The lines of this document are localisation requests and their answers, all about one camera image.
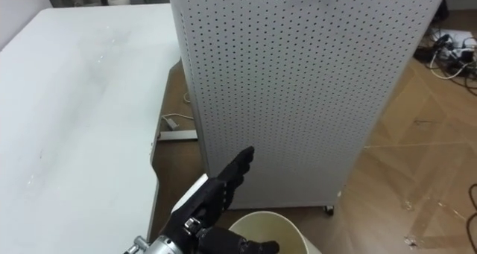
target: white table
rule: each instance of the white table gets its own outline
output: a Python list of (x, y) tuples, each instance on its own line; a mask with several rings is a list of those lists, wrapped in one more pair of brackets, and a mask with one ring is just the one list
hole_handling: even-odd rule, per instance
[(169, 4), (48, 9), (0, 53), (0, 246), (123, 253), (147, 236)]

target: bucket rim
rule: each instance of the bucket rim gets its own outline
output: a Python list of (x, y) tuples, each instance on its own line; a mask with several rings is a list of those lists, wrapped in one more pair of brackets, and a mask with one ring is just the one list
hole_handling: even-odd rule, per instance
[(249, 216), (252, 216), (252, 215), (257, 215), (257, 214), (261, 214), (261, 213), (265, 213), (265, 214), (270, 214), (270, 215), (275, 215), (276, 217), (279, 217), (279, 218), (282, 218), (283, 220), (286, 220), (286, 222), (288, 222), (289, 224), (291, 224), (291, 226), (293, 227), (293, 229), (295, 230), (295, 232), (298, 232), (298, 235), (300, 235), (300, 238), (301, 238), (301, 241), (303, 243), (303, 245), (305, 246), (305, 249), (306, 249), (306, 253), (309, 253), (309, 247), (308, 247), (308, 244), (306, 243), (307, 239), (305, 238), (305, 236), (301, 233), (301, 231), (298, 229), (298, 227), (291, 221), (289, 220), (287, 217), (281, 215), (281, 214), (278, 214), (276, 212), (271, 212), (271, 211), (266, 211), (266, 210), (263, 210), (263, 211), (257, 211), (257, 212), (252, 212), (252, 213), (249, 213), (245, 216), (243, 216), (242, 218), (239, 218), (236, 222), (234, 222), (229, 229), (232, 229), (238, 222), (240, 222), (241, 220), (245, 219), (246, 217), (249, 217)]

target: metal robot arm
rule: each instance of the metal robot arm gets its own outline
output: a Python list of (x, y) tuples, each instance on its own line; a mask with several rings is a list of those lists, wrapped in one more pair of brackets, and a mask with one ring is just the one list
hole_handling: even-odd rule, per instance
[(167, 224), (151, 245), (137, 237), (124, 254), (276, 254), (275, 241), (257, 243), (226, 229), (214, 227), (232, 203), (235, 190), (250, 170), (253, 147), (240, 152), (214, 178), (202, 175), (174, 206)]

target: plastic bin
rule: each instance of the plastic bin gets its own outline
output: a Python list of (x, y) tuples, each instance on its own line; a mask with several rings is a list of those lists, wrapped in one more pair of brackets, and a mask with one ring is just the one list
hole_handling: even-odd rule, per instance
[(289, 219), (274, 212), (248, 214), (229, 230), (257, 242), (275, 240), (280, 245), (280, 254), (321, 254)]

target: wooden floor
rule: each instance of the wooden floor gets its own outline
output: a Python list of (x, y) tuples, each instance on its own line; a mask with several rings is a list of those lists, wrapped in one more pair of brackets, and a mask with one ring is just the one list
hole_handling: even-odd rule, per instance
[[(443, 26), (477, 31), (476, 15), (453, 13)], [(192, 115), (185, 92), (178, 64), (163, 114)], [(194, 128), (189, 120), (177, 122)], [(160, 143), (153, 166), (159, 177), (156, 235), (203, 173), (198, 143)], [(411, 60), (356, 161), (335, 216), (319, 208), (274, 211), (290, 218), (322, 253), (473, 253), (465, 223), (476, 211), (467, 193), (476, 182), (477, 97)], [(247, 213), (226, 212), (219, 224), (227, 227)], [(471, 230), (477, 241), (477, 220)]]

